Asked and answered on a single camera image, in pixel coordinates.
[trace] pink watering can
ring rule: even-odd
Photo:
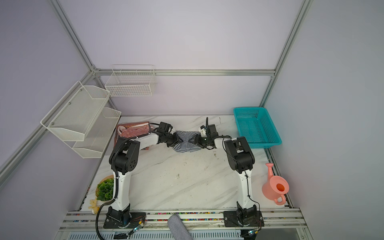
[[[266,198],[274,200],[277,205],[284,205],[286,202],[284,194],[289,191],[289,185],[284,178],[273,175],[273,163],[265,165],[268,167],[268,181],[263,185],[263,194]]]

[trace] potted succulent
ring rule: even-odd
[[[105,177],[96,187],[96,197],[97,200],[102,202],[109,202],[113,198],[113,185],[114,177],[110,175]]]

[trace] striped cloth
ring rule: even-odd
[[[143,123],[139,125],[129,126],[128,128],[124,128],[121,133],[118,131],[118,135],[120,137],[136,137],[143,134],[149,133],[149,124]]]
[[[199,132],[184,132],[176,131],[179,139],[182,141],[173,146],[176,152],[195,152],[201,150],[201,147],[193,144],[193,138],[195,135],[201,136]]]

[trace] watering can handle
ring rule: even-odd
[[[275,199],[275,203],[277,205],[284,205],[286,202],[285,196],[284,196],[284,194],[281,194],[280,196],[281,196],[281,202],[278,202],[277,199]]]

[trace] red striped cloth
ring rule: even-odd
[[[136,137],[143,134],[149,133],[149,124],[139,124],[134,126],[129,126],[128,128],[125,128],[121,131],[121,133],[118,131],[118,135],[120,137]]]

